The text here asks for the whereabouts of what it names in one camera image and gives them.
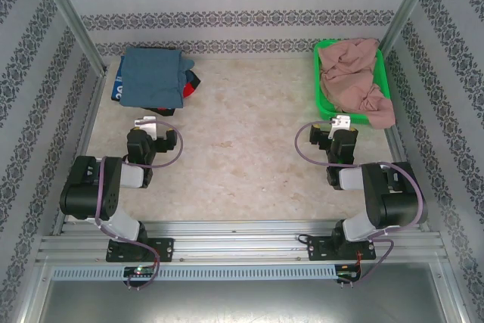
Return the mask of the aluminium frame post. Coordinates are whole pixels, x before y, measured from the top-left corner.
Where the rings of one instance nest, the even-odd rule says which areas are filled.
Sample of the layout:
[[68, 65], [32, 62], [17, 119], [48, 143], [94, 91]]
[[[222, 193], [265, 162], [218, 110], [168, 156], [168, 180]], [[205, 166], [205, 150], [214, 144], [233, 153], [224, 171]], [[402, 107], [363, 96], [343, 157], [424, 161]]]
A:
[[104, 75], [106, 66], [71, 0], [54, 0], [54, 2], [95, 72], [98, 75]]
[[419, 0], [403, 0], [400, 4], [388, 30], [385, 33], [381, 43], [380, 50], [383, 57], [386, 58], [392, 50], [399, 34], [411, 16], [416, 4]]

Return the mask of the folded black red t-shirt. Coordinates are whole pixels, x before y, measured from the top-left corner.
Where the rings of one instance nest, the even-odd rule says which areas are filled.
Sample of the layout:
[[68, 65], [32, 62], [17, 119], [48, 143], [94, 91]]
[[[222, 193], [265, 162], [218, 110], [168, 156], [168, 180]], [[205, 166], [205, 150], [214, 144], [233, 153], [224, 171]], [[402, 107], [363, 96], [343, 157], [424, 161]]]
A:
[[161, 77], [156, 81], [156, 101], [161, 102], [160, 107], [141, 107], [143, 110], [154, 112], [161, 116], [173, 116], [177, 109], [184, 106], [184, 100], [191, 96], [200, 85], [199, 77], [192, 71], [186, 70], [184, 74], [184, 85], [175, 79], [169, 80]]

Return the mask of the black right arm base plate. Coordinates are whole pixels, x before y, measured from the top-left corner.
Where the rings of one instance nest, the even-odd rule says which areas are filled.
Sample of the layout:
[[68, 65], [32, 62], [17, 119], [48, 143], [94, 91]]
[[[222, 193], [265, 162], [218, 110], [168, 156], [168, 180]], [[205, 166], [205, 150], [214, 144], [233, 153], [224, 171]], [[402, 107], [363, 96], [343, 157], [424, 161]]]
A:
[[377, 258], [374, 246], [368, 241], [348, 242], [336, 241], [331, 237], [310, 237], [308, 239], [308, 255], [310, 261], [350, 261]]

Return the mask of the folded blue white print t-shirt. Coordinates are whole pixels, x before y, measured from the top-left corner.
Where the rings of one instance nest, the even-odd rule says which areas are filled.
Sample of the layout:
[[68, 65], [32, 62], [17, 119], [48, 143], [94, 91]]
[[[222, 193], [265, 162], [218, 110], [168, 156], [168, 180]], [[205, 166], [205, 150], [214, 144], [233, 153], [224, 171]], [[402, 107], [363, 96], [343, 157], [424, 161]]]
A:
[[123, 93], [122, 67], [123, 67], [124, 59], [125, 59], [124, 55], [120, 57], [119, 66], [116, 72], [116, 76], [114, 79], [113, 88], [110, 96], [110, 99], [116, 102], [120, 101]]

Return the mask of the aluminium mounting rail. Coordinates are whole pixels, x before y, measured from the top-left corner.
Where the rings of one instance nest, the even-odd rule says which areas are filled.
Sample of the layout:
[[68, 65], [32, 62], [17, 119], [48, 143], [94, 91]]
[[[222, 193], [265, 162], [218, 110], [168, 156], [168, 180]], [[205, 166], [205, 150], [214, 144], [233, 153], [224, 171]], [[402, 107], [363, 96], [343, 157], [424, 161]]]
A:
[[[172, 261], [186, 265], [276, 265], [308, 262], [301, 234], [330, 234], [334, 220], [146, 222], [153, 238], [172, 238]], [[440, 233], [413, 227], [389, 235], [394, 248], [388, 263], [446, 262]], [[65, 222], [59, 235], [41, 239], [35, 262], [51, 266], [105, 264], [107, 236], [81, 221]]]

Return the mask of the pink printed t-shirt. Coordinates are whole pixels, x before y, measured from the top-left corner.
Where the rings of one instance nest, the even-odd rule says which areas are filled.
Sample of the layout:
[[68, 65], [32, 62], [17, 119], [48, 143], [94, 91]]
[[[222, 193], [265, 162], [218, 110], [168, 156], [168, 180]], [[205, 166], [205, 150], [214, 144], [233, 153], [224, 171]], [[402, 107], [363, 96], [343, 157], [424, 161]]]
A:
[[388, 129], [396, 123], [392, 100], [374, 84], [376, 39], [347, 39], [320, 48], [320, 85], [337, 113], [354, 123], [368, 123], [374, 129]]

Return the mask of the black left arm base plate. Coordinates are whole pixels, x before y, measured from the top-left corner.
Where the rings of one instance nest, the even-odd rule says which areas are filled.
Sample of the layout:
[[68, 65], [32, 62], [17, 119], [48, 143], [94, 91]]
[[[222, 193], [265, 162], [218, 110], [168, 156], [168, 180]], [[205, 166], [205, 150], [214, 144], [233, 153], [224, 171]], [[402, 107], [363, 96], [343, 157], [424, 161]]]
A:
[[[174, 252], [172, 238], [149, 238], [147, 245], [160, 256], [160, 262], [171, 262]], [[107, 262], [153, 262], [154, 253], [146, 247], [109, 240]]]

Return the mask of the green plastic basket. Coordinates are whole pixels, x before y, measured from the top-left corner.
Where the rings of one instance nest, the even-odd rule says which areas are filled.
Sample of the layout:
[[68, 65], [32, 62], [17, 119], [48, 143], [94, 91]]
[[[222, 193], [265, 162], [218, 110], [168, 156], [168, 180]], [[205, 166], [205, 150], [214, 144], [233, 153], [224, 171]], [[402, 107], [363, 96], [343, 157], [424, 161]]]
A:
[[[337, 42], [339, 39], [322, 39], [318, 43], [315, 44], [313, 48], [313, 64], [314, 64], [314, 84], [315, 84], [315, 104], [319, 111], [319, 116], [323, 120], [329, 120], [332, 117], [337, 115], [337, 109], [335, 106], [326, 98], [323, 90], [321, 89], [320, 80], [321, 80], [321, 60], [318, 55], [318, 50], [320, 48], [327, 48]], [[391, 94], [389, 90], [389, 84], [387, 80], [385, 64], [383, 59], [383, 54], [380, 49], [376, 51], [376, 63], [374, 67], [374, 84], [378, 85], [380, 91], [384, 95], [385, 98], [391, 99]]]

